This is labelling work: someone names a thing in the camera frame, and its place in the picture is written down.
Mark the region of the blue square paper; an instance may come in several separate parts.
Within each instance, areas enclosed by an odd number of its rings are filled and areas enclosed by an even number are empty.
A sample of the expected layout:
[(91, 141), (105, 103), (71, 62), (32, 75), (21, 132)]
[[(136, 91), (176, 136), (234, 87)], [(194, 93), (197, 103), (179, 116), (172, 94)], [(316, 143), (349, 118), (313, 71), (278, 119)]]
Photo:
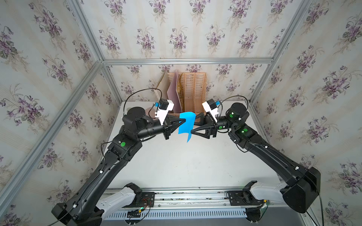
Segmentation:
[(178, 134), (187, 134), (187, 143), (191, 139), (191, 131), (193, 130), (196, 114), (194, 112), (184, 112), (180, 113), (179, 115), (180, 119), (184, 119), (185, 122), (179, 127)]

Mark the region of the beige folder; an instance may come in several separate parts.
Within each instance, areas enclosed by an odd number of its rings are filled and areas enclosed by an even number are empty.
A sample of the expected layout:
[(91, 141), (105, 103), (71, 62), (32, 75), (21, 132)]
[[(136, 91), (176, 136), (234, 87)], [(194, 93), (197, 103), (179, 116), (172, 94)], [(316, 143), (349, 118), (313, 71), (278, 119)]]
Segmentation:
[(161, 77), (161, 80), (159, 81), (159, 84), (156, 87), (156, 90), (154, 90), (156, 99), (159, 100), (161, 98), (168, 99), (167, 91), (170, 87), (170, 79), (169, 79), (169, 72), (164, 72), (164, 74)]

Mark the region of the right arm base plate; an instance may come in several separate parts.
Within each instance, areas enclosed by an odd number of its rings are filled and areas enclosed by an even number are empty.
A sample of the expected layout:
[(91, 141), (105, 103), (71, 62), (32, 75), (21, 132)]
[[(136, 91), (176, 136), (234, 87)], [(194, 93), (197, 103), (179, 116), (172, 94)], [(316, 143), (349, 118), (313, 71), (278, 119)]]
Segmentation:
[(250, 192), (247, 191), (227, 191), (226, 197), (231, 206), (263, 206), (266, 200), (257, 200)]

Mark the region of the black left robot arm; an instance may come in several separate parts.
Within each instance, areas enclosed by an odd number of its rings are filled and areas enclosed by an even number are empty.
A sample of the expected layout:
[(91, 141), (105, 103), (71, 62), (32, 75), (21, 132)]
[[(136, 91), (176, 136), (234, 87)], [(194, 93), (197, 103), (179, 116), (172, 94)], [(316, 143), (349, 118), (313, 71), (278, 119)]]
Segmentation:
[(57, 222), (65, 226), (99, 226), (118, 209), (141, 200), (142, 190), (134, 183), (125, 185), (120, 192), (107, 198), (102, 198), (102, 195), (115, 176), (142, 148), (143, 140), (158, 134), (169, 139), (186, 122), (168, 114), (173, 110), (173, 101), (160, 98), (155, 106), (154, 118), (148, 116), (142, 107), (133, 107), (123, 114), (123, 126), (108, 142), (108, 148), (102, 152), (102, 160), (95, 171), (73, 197), (53, 207), (51, 212)]

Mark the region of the patterned yellow book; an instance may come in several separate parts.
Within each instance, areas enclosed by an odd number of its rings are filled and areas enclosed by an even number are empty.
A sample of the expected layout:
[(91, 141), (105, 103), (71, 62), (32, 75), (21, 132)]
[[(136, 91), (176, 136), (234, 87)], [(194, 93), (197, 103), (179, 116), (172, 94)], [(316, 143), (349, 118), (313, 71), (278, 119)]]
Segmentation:
[(178, 74), (176, 83), (176, 92), (178, 95), (181, 113), (184, 111), (184, 76), (183, 73)]

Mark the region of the pink folder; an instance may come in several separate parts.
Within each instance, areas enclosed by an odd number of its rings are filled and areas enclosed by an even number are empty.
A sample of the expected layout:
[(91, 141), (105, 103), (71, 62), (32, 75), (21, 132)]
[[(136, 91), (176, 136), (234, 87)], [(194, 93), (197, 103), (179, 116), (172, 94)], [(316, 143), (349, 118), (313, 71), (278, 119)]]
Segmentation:
[(169, 78), (169, 81), (170, 81), (170, 85), (169, 85), (169, 88), (167, 90), (168, 99), (171, 100), (174, 103), (173, 112), (174, 113), (181, 113), (182, 108), (181, 108), (179, 95), (178, 95), (178, 92), (177, 92), (177, 84), (178, 84), (178, 78), (179, 78), (178, 71), (176, 70), (174, 73), (169, 73), (168, 78)]

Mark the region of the peach plastic file organizer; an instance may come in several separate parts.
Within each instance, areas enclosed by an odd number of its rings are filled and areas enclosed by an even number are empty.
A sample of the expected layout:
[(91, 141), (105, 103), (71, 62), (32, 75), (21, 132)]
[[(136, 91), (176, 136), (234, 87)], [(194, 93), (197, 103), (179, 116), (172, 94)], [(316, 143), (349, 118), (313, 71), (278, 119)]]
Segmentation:
[[(180, 73), (184, 76), (184, 111), (182, 113), (194, 112), (197, 115), (204, 112), (202, 103), (206, 101), (206, 73)], [(174, 113), (172, 110), (171, 115), (179, 116), (180, 113)]]

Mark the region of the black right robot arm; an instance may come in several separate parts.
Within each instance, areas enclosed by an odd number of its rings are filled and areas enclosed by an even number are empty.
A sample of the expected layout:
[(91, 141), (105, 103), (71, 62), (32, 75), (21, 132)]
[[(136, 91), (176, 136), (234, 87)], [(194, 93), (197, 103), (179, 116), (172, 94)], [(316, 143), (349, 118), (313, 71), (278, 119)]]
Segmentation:
[(255, 155), (282, 178), (281, 182), (268, 185), (252, 180), (240, 191), (227, 192), (232, 206), (247, 207), (249, 222), (261, 219), (261, 209), (266, 208), (269, 201), (284, 203), (305, 214), (313, 202), (321, 198), (321, 173), (315, 167), (307, 168), (294, 162), (247, 125), (249, 104), (233, 103), (225, 115), (218, 109), (222, 107), (221, 102), (210, 99), (202, 106), (204, 112), (196, 117), (200, 121), (191, 131), (193, 135), (209, 139), (224, 130), (241, 152)]

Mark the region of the pink pencil case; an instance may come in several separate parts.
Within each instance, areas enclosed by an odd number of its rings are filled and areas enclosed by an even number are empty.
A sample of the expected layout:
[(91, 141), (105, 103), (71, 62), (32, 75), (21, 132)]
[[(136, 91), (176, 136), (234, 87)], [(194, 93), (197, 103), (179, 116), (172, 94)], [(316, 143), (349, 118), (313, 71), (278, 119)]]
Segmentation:
[(149, 109), (148, 111), (147, 111), (147, 113), (148, 113), (148, 116), (149, 117), (151, 117), (152, 119), (156, 119), (156, 110), (155, 109)]

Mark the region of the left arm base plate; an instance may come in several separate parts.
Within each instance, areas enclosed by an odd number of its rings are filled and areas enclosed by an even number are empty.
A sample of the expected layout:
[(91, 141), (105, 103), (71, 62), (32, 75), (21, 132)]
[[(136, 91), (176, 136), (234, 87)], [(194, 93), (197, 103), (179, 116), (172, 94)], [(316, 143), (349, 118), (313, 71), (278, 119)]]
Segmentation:
[(125, 208), (136, 208), (136, 207), (154, 207), (154, 201), (155, 201), (155, 195), (154, 192), (142, 192), (136, 195), (133, 202)]

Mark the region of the aluminium mounting rail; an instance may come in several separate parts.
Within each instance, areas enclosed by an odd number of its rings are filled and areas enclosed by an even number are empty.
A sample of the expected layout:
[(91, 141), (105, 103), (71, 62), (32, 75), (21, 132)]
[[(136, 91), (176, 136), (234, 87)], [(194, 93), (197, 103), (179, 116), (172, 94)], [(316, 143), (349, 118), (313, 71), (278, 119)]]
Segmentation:
[(272, 207), (288, 207), (278, 187), (257, 184), (250, 191), (255, 201), (247, 204), (242, 200), (244, 187), (192, 187), (192, 188), (143, 188), (142, 193), (151, 199), (152, 209), (218, 209), (255, 208), (262, 200)]

